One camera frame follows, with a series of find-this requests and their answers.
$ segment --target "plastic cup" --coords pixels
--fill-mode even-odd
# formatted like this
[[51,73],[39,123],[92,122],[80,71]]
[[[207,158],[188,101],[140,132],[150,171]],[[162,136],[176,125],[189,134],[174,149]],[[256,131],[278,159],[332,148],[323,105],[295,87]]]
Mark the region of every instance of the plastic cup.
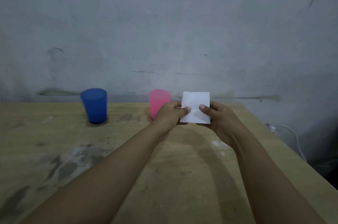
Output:
[[170,93],[166,90],[152,90],[149,93],[150,118],[152,120],[154,120],[157,112],[163,104],[170,101],[170,97]]
[[107,92],[104,89],[85,90],[81,92],[81,99],[91,124],[107,121]]

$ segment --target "table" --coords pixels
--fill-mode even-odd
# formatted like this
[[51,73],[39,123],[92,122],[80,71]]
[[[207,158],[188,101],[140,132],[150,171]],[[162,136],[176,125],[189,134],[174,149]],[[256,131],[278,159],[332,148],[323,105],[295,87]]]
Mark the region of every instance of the table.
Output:
[[[0,104],[0,223],[18,223],[147,126],[146,103],[109,103],[90,127],[81,103]],[[327,221],[338,192],[241,104],[229,105]],[[236,156],[212,131],[180,125],[160,144],[113,223],[254,223]]]

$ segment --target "left hand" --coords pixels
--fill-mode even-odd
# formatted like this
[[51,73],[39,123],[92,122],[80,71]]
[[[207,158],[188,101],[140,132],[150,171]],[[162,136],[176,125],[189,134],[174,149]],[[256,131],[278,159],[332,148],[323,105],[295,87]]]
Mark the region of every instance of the left hand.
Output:
[[191,111],[190,107],[181,108],[180,101],[165,103],[158,111],[151,125],[155,126],[162,136],[168,133],[176,126],[180,118]]

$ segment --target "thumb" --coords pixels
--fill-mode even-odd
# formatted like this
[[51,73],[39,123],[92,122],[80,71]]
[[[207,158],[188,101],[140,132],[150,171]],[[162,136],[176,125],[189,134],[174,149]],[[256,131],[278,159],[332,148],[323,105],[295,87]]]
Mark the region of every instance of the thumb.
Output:
[[217,112],[216,110],[214,110],[214,109],[212,109],[212,108],[210,108],[210,107],[207,107],[207,106],[205,106],[205,105],[203,105],[203,104],[200,104],[200,105],[199,105],[199,109],[200,109],[203,113],[205,113],[206,115],[209,115],[209,116],[211,116],[211,117],[216,117],[216,116],[218,116],[218,112]]
[[179,109],[176,110],[177,115],[178,115],[179,118],[181,118],[181,117],[189,114],[190,111],[191,111],[190,107],[179,108]]

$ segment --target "hand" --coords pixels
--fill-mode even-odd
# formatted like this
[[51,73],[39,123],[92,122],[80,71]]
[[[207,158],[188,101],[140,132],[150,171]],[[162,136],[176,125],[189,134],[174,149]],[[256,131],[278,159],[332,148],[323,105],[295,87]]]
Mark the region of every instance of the hand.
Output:
[[203,126],[213,130],[225,144],[231,147],[234,145],[235,139],[241,137],[243,132],[248,131],[228,106],[210,101],[210,107],[201,104],[199,109],[211,117],[211,124],[203,124]]
[[181,108],[180,101],[165,103],[157,112],[151,125],[156,126],[161,135],[167,135],[179,122],[180,118],[190,111],[190,107]]

